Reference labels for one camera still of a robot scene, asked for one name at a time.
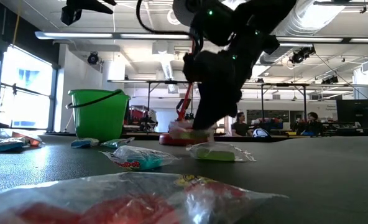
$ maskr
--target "green bucket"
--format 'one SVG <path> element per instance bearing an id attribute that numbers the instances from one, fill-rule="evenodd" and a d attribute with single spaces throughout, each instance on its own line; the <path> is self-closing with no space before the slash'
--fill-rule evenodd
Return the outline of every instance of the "green bucket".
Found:
<path id="1" fill-rule="evenodd" d="M 70 90 L 72 105 L 82 105 L 108 96 L 107 90 Z M 130 96 L 122 91 L 105 100 L 73 109 L 73 120 L 78 138 L 95 138 L 101 142 L 118 139 L 122 134 L 124 115 Z"/>

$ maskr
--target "gray table surface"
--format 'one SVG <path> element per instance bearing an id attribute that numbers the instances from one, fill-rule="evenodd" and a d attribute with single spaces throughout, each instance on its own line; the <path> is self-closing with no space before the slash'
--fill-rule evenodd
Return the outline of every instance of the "gray table surface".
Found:
<path id="1" fill-rule="evenodd" d="M 71 149 L 75 138 L 42 139 L 47 144 L 43 148 L 0 154 L 0 191 L 122 171 L 98 152 L 107 148 Z M 247 223 L 368 223 L 368 137 L 231 144 L 253 153 L 257 162 L 197 161 L 184 147 L 161 146 L 157 141 L 132 143 L 181 157 L 154 172 L 202 175 L 244 189 L 290 197 L 267 202 Z"/>

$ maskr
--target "computer monitor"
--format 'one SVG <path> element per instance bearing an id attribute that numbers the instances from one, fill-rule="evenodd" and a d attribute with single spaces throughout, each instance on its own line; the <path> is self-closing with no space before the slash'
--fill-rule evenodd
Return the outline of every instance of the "computer monitor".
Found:
<path id="1" fill-rule="evenodd" d="M 339 122 L 358 122 L 368 128 L 368 100 L 336 100 Z"/>

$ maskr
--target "bucket handle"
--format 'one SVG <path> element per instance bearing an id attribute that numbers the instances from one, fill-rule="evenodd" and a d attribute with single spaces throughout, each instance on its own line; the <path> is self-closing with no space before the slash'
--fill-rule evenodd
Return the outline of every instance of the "bucket handle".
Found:
<path id="1" fill-rule="evenodd" d="M 89 105 L 92 105 L 94 103 L 98 103 L 100 101 L 106 100 L 106 99 L 108 99 L 108 98 L 110 98 L 110 97 L 112 97 L 114 95 L 118 95 L 120 93 L 122 93 L 122 90 L 116 90 L 115 92 L 113 92 L 113 93 L 111 93 L 111 94 L 109 94 L 107 96 L 101 97 L 100 99 L 93 100 L 93 101 L 90 101 L 90 102 L 87 102 L 87 103 L 83 103 L 83 104 L 80 104 L 80 105 L 75 105 L 74 106 L 72 103 L 69 103 L 69 104 L 67 104 L 65 106 L 65 108 L 69 110 L 69 109 L 73 109 L 73 108 L 81 108 L 81 107 L 84 107 L 84 106 L 89 106 Z"/>

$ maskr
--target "green snack bag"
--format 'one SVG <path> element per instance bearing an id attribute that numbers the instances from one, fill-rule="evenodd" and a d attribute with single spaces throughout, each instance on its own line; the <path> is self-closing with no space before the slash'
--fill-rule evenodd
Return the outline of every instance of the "green snack bag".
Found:
<path id="1" fill-rule="evenodd" d="M 189 146 L 186 149 L 191 157 L 195 159 L 206 159 L 214 161 L 247 162 L 255 161 L 252 155 L 230 144 L 220 142 L 204 142 Z"/>

